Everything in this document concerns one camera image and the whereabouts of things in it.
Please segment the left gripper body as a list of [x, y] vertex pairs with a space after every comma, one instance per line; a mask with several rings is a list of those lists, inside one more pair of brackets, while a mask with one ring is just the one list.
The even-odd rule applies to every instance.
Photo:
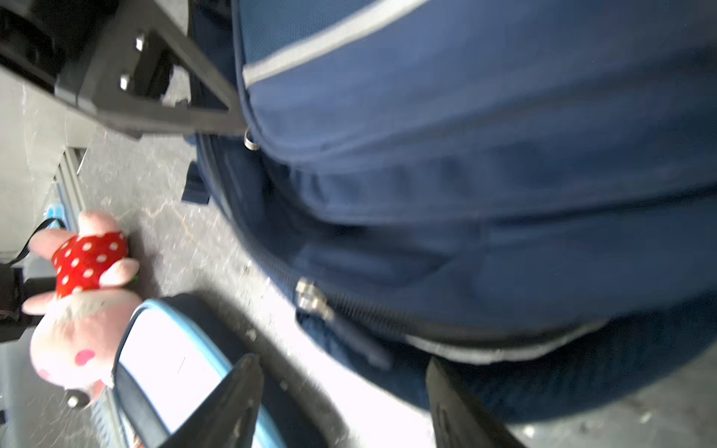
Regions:
[[117, 7], [113, 0], [1, 0], [1, 66], [51, 93]]

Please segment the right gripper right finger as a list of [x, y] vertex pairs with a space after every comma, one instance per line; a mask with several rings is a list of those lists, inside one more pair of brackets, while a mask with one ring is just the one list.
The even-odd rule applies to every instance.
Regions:
[[429, 362], [426, 386], [437, 447], [525, 447], [502, 421], [487, 412], [440, 358]]

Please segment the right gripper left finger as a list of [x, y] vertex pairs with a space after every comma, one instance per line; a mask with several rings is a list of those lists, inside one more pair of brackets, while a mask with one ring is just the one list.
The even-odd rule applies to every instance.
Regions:
[[156, 409], [169, 435], [162, 447], [253, 447], [264, 375], [249, 354], [231, 369], [203, 355], [185, 356], [156, 393]]

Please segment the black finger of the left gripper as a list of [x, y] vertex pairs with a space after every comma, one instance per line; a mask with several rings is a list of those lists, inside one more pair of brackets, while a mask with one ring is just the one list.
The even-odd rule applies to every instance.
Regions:
[[[220, 106], [165, 102], [176, 68], [208, 89]], [[154, 1], [119, 2], [91, 32], [80, 59], [60, 71], [55, 98], [131, 137], [242, 136], [246, 130], [235, 86]]]

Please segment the navy blue student backpack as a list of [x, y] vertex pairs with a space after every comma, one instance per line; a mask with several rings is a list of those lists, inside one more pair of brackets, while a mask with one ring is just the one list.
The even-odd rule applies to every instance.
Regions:
[[198, 168], [302, 330], [427, 408], [509, 423], [716, 340], [713, 1], [193, 1], [236, 136]]

